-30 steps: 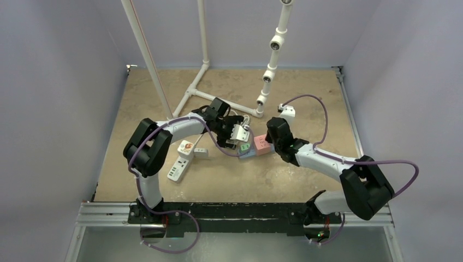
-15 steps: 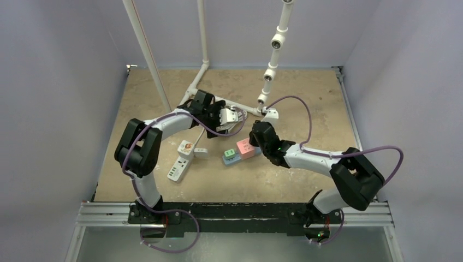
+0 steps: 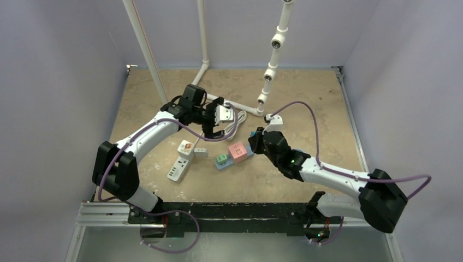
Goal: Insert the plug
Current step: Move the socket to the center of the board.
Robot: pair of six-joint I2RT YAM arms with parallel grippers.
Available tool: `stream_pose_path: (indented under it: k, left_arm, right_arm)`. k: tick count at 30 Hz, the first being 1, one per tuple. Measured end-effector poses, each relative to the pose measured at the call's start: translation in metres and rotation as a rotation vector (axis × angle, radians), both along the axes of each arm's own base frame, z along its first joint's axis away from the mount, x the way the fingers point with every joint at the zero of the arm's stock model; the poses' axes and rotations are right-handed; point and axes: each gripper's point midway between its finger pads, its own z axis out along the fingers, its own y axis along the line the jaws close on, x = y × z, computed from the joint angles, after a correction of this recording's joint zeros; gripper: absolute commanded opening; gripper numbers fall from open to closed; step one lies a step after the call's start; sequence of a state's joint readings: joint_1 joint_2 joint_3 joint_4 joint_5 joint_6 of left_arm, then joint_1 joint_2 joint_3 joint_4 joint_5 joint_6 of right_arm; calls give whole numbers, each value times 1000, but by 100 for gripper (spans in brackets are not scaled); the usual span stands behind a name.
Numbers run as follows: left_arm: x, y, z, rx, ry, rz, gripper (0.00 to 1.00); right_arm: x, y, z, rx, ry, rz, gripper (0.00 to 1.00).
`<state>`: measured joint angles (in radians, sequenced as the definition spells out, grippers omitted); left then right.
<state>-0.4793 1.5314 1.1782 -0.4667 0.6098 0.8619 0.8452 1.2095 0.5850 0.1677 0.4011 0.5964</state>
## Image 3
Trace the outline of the light blue power strip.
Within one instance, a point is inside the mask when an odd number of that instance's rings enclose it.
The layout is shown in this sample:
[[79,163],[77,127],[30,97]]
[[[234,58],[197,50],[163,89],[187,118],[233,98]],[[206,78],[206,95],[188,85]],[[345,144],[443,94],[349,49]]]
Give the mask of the light blue power strip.
[[[251,151],[251,148],[250,148],[249,145],[247,145],[247,146],[245,146],[245,147],[246,147],[246,150],[247,150],[247,158],[246,158],[245,160],[247,160],[247,159],[250,159],[251,157],[254,156],[254,152]],[[215,158],[214,164],[215,164],[215,167],[217,168],[217,170],[224,170],[224,169],[226,169],[226,168],[228,168],[228,167],[230,167],[230,166],[236,165],[236,164],[233,163],[230,154],[228,153],[227,155],[228,155],[228,161],[227,161],[226,163],[224,163],[224,164],[221,164],[221,165],[218,165],[218,164],[216,163],[216,158]]]

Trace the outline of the pink cube adapter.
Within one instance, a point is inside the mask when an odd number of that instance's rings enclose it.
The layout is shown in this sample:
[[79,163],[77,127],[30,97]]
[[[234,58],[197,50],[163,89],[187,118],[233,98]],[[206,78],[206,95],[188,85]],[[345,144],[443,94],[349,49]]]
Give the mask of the pink cube adapter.
[[247,150],[242,142],[236,142],[228,147],[228,152],[234,164],[240,163],[247,158]]

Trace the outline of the green plug adapter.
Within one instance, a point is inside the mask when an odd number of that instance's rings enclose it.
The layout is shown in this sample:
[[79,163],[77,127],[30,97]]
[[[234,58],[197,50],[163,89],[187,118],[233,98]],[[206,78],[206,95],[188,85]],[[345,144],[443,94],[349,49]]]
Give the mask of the green plug adapter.
[[228,161],[228,155],[227,154],[220,154],[219,156],[216,157],[216,163],[218,165],[224,164]]

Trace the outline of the white USB power strip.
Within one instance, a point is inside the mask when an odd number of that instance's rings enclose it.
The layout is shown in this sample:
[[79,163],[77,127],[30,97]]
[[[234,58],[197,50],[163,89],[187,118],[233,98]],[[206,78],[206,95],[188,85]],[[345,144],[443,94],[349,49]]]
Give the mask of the white USB power strip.
[[177,157],[171,169],[167,173],[167,178],[175,183],[180,183],[185,176],[191,161],[183,157]]

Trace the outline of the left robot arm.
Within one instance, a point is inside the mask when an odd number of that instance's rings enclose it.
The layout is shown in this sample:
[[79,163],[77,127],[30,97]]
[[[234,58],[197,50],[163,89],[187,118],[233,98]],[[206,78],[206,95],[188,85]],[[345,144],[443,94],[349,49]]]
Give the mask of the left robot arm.
[[224,98],[207,103],[206,91],[189,84],[182,95],[164,104],[152,120],[127,138],[116,143],[103,142],[97,149],[92,182],[116,199],[139,209],[149,223],[157,223],[163,215],[163,200],[140,184],[138,165],[158,144],[191,123],[201,126],[203,140],[222,140],[224,132],[214,132],[218,126],[217,110]]

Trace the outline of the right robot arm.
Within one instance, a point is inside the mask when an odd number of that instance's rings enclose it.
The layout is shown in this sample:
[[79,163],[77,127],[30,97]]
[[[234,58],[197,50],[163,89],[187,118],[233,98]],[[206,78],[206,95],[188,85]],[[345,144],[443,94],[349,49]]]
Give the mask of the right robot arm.
[[351,171],[318,163],[316,158],[292,149],[279,131],[257,128],[248,138],[251,151],[264,154],[285,177],[315,183],[335,191],[315,193],[304,213],[309,223],[328,217],[362,219],[383,233],[392,233],[405,209],[408,198],[383,170],[372,173]]

